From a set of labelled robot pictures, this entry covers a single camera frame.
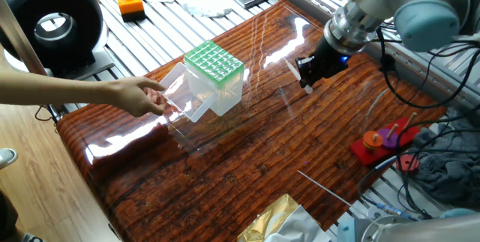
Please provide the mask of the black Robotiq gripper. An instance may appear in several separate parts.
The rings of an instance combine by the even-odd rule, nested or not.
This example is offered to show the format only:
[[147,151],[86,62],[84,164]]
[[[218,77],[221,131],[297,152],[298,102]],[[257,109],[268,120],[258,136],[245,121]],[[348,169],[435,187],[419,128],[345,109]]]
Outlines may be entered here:
[[346,70],[350,58],[350,55],[338,52],[324,37],[321,37],[312,56],[295,60],[301,77],[300,86],[312,86],[316,80],[328,79]]

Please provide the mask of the bare person hand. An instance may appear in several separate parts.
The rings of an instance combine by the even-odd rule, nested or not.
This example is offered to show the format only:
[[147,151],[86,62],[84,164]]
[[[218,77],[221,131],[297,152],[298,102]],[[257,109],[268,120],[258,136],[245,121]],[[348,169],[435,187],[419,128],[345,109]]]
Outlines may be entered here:
[[107,103],[134,117],[147,113],[162,115],[165,110],[159,82],[146,77],[129,77],[106,83]]

